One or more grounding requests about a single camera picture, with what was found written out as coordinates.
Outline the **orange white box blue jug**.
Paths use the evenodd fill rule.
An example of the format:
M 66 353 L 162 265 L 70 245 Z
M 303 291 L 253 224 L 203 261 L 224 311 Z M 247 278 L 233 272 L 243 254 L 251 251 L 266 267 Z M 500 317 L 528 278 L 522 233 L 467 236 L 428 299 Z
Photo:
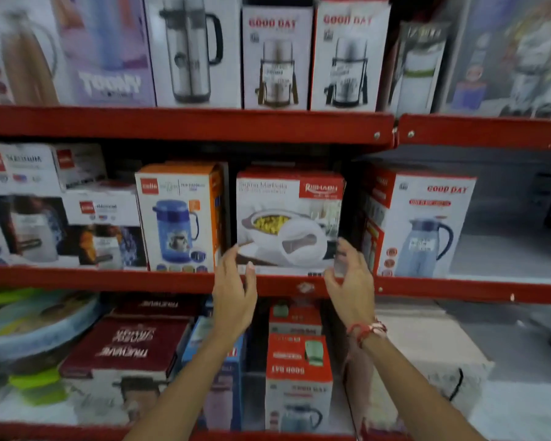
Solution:
M 226 241 L 222 165 L 152 163 L 135 180 L 149 269 L 213 273 Z

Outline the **white box black-frame steel carrier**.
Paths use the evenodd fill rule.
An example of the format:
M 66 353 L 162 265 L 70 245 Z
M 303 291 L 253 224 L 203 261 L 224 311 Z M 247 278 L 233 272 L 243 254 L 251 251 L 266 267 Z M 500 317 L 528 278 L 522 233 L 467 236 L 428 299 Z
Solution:
M 317 2 L 310 110 L 376 111 L 390 11 L 389 0 Z

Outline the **white box gold flask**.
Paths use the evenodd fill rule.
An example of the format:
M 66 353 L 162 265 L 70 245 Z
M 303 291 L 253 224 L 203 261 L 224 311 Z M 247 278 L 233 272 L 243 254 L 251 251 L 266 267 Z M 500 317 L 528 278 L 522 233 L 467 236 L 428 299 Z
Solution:
M 0 104 L 73 103 L 52 0 L 0 0 Z

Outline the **person's right hand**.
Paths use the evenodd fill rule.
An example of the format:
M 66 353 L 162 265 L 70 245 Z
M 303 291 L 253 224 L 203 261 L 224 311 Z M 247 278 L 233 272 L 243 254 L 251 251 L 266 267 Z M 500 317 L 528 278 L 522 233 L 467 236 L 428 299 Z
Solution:
M 338 239 L 338 259 L 345 267 L 344 298 L 330 299 L 346 329 L 376 321 L 374 279 L 363 254 L 344 238 Z

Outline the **red white small jug box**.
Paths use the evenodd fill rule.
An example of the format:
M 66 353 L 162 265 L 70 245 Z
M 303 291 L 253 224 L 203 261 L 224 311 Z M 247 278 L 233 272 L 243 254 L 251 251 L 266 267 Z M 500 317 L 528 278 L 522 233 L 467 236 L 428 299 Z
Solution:
M 323 335 L 321 311 L 317 305 L 277 302 L 270 308 L 269 334 Z
M 323 434 L 333 389 L 324 335 L 272 333 L 265 372 L 265 430 Z

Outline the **white kettle box flame print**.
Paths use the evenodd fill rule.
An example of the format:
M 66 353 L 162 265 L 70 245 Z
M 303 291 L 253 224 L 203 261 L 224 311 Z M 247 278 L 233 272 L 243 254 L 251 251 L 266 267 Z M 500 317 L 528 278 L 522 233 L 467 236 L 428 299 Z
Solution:
M 67 190 L 62 200 L 80 267 L 147 270 L 135 184 L 101 180 Z

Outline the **white casserole box red label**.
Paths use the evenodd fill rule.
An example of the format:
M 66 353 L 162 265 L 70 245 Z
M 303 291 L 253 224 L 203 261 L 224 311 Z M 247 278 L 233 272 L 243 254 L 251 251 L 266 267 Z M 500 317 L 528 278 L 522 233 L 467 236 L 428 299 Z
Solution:
M 326 170 L 251 166 L 238 173 L 235 211 L 241 274 L 321 276 L 333 267 L 346 181 Z

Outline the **maroon cookware box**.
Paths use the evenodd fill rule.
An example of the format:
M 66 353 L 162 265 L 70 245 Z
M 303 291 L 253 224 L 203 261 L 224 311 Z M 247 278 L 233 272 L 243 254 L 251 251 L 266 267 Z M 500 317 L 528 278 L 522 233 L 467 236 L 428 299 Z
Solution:
M 200 301 L 193 296 L 133 295 L 119 301 L 109 313 L 114 318 L 188 318 L 200 315 Z
M 103 318 L 72 349 L 59 374 L 80 425 L 127 425 L 151 410 L 174 379 L 192 322 Z

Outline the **blue bottle box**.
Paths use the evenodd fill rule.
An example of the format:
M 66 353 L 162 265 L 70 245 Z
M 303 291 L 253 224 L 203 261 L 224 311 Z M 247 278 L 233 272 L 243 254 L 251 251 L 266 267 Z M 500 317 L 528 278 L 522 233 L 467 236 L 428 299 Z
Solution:
M 212 330 L 213 312 L 213 299 L 209 297 L 184 349 L 182 367 L 191 361 L 207 334 Z M 242 378 L 245 371 L 246 343 L 246 334 L 242 334 L 216 374 L 198 415 L 199 430 L 239 431 L 242 429 Z

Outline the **person's right forearm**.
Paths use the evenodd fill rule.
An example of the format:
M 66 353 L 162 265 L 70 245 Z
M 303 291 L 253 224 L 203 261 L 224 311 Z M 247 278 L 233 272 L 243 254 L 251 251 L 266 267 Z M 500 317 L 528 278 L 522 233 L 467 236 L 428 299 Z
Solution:
M 350 329 L 373 361 L 413 441 L 487 441 L 382 334 L 380 323 Z

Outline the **small white box red label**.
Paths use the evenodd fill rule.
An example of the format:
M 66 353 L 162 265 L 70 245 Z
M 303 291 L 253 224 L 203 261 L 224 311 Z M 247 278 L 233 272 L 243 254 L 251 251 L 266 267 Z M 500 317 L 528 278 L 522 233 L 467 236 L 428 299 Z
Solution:
M 107 179 L 100 144 L 59 143 L 50 147 L 62 191 Z

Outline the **person's left hand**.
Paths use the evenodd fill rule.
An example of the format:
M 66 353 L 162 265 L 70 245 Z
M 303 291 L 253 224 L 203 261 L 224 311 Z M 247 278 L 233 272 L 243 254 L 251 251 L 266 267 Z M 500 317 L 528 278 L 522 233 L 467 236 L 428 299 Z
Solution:
M 250 326 L 258 296 L 246 296 L 244 279 L 238 272 L 239 246 L 231 247 L 214 272 L 214 331 L 224 339 L 236 341 Z

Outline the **white wrapped carton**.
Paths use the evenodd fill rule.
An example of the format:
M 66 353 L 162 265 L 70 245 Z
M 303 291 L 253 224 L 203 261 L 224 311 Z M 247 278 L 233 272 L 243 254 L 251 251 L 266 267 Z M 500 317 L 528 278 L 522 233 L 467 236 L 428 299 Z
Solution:
M 495 363 L 434 301 L 388 299 L 376 305 L 394 346 L 469 419 Z

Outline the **clear round plastic container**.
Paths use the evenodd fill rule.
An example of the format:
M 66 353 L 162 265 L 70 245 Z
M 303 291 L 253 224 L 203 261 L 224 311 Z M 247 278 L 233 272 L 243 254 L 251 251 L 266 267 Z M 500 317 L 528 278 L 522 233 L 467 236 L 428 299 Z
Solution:
M 51 356 L 77 341 L 102 314 L 100 295 L 57 290 L 0 309 L 0 364 Z

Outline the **white box steel jug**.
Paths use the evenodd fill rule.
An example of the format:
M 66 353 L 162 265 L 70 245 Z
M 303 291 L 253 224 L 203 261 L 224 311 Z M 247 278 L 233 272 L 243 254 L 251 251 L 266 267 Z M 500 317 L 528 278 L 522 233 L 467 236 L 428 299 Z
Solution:
M 143 0 L 156 105 L 242 108 L 242 0 Z

